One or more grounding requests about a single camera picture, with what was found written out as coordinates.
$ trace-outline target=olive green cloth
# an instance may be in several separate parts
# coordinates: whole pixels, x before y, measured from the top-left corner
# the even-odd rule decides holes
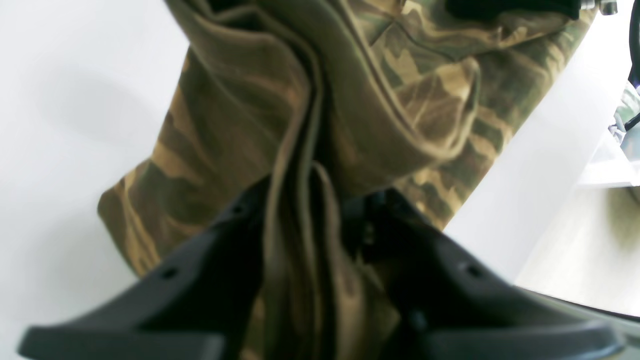
[[[395,185],[443,228],[595,14],[479,23],[441,0],[166,2],[191,43],[178,89],[151,157],[99,213],[143,275],[271,174],[245,360],[375,359],[398,316],[380,273],[342,248],[339,199]]]

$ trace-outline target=screw hole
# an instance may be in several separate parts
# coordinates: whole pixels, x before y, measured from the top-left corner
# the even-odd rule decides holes
[[[462,265],[460,265],[460,269],[466,272],[467,274],[471,275],[472,277],[475,277],[475,278],[482,277],[482,272],[480,271],[480,269],[478,269],[474,265],[463,263]]]
[[[168,279],[171,279],[172,277],[175,277],[176,275],[178,275],[178,269],[170,268],[170,269],[165,270],[162,273],[162,278],[164,280],[168,280]]]

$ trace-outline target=camouflage fabric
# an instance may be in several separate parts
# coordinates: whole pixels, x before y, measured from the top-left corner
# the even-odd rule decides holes
[[[566,65],[578,21],[441,0],[167,0],[191,47],[149,159],[101,198],[143,275],[271,174],[241,358],[371,359],[398,321],[339,199],[391,185],[443,228]]]

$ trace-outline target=camouflage pants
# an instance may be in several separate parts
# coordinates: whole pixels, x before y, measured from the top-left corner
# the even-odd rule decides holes
[[[444,228],[595,14],[480,23],[442,0],[166,2],[191,43],[179,85],[151,157],[99,213],[143,275],[271,174],[245,359],[375,358],[397,314],[342,249],[338,199],[394,185]]]

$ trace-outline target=black plastic part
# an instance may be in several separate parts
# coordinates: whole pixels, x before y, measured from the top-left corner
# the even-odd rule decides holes
[[[509,10],[558,12],[573,20],[580,17],[580,0],[447,0],[447,11],[461,19],[487,21]]]
[[[237,359],[262,281],[267,189],[265,180],[245,192],[105,306],[61,326],[30,328],[19,353],[46,360]]]
[[[249,189],[112,302],[61,326],[31,328],[20,354],[36,360],[237,359],[262,277],[267,188],[263,181]],[[551,310],[504,283],[395,190],[353,199],[341,211],[349,251],[374,268],[393,269],[385,284],[402,321],[382,360],[589,360],[622,349],[606,325]]]

